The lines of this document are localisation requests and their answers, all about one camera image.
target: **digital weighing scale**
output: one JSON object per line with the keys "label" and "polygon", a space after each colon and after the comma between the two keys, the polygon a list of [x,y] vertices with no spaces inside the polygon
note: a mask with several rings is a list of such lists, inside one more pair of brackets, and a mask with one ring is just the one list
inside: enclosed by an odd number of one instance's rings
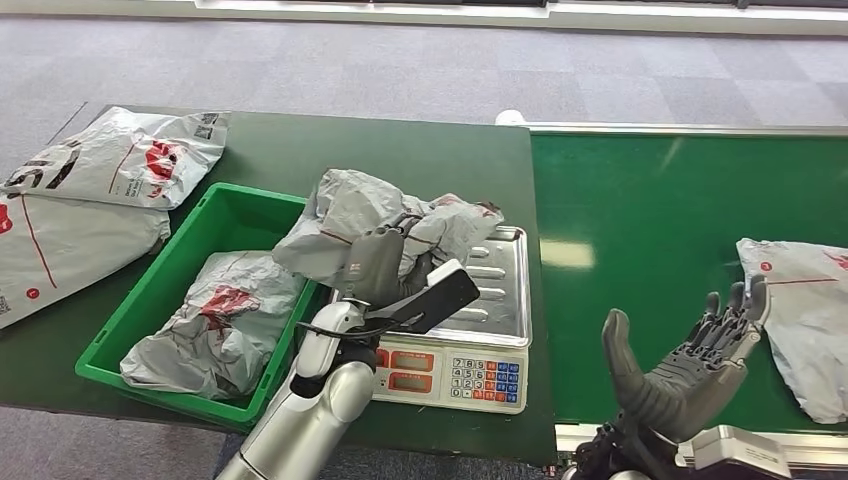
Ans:
{"label": "digital weighing scale", "polygon": [[[527,234],[498,227],[465,269],[480,298],[425,335],[390,332],[377,350],[374,400],[517,414],[532,341]],[[339,293],[334,292],[331,301]]]}

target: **green plastic crate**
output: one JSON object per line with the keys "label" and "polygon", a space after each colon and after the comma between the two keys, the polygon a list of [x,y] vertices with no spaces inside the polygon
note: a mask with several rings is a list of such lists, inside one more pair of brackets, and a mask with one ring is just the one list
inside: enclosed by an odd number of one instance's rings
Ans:
{"label": "green plastic crate", "polygon": [[317,284],[307,282],[258,387],[251,396],[209,400],[124,383],[119,363],[144,336],[155,333],[183,302],[209,255],[270,250],[294,226],[305,200],[255,188],[217,183],[209,188],[76,364],[77,375],[119,388],[137,400],[246,431],[259,419],[293,358],[294,325],[318,306]]}

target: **green table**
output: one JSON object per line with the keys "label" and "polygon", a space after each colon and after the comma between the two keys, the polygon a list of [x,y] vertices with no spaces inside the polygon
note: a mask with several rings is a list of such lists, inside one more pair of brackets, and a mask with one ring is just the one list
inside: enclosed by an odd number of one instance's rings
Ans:
{"label": "green table", "polygon": [[[532,132],[532,145],[559,423],[616,413],[600,342],[610,307],[630,315],[647,371],[687,335],[707,292],[726,294],[742,279],[740,238],[848,245],[845,131],[549,125]],[[803,413],[767,340],[748,368],[714,423],[848,432]]]}
{"label": "green table", "polygon": [[[531,282],[541,285],[530,136],[520,128],[237,113],[224,156],[185,204],[172,212],[172,228],[215,182],[306,196],[327,167],[360,169],[422,198],[454,192],[469,200],[493,201],[509,224],[527,231]],[[0,336],[0,404],[211,427],[126,399],[74,375],[74,362],[82,350],[151,260],[140,259],[5,329]],[[553,463],[553,410],[540,289],[535,288],[532,296],[536,341],[530,349],[523,413],[494,415],[372,402],[345,440]]]}

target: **metal robot arm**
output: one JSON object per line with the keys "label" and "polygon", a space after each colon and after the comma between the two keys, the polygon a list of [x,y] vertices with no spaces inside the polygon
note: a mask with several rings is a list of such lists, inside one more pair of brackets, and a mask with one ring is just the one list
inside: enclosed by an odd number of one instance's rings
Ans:
{"label": "metal robot arm", "polygon": [[426,333],[479,297],[456,260],[431,271],[425,254],[398,279],[403,240],[417,220],[402,216],[351,245],[343,300],[300,325],[308,332],[294,368],[218,480],[314,479],[371,401],[380,334]]}
{"label": "metal robot arm", "polygon": [[613,309],[604,323],[604,354],[621,408],[615,421],[577,448],[573,480],[606,480],[639,472],[655,480],[687,475],[675,466],[680,442],[700,432],[733,398],[747,374],[745,359],[759,342],[770,310],[761,275],[730,289],[721,311],[719,296],[707,295],[706,309],[686,340],[643,374],[628,343],[630,321]]}

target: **package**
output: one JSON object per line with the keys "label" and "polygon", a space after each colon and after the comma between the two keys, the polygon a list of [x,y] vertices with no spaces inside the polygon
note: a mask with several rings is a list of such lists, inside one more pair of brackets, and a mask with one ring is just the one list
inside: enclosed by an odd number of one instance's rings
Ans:
{"label": "package", "polygon": [[229,112],[175,117],[112,107],[17,168],[0,191],[173,209],[224,151]]}
{"label": "package", "polygon": [[271,252],[215,253],[183,305],[121,361],[127,384],[205,398],[252,392],[306,281]]}
{"label": "package", "polygon": [[169,225],[157,210],[0,196],[0,328],[146,254]]}
{"label": "package", "polygon": [[795,242],[736,243],[746,276],[769,282],[765,328],[783,381],[818,423],[848,416],[848,249]]}
{"label": "package", "polygon": [[274,260],[291,272],[338,286],[351,242],[401,213],[423,218],[409,232],[398,274],[403,278],[425,252],[436,266],[464,262],[471,247],[503,221],[496,207],[472,204],[453,194],[424,202],[394,185],[355,170],[328,170],[295,226],[274,247]]}

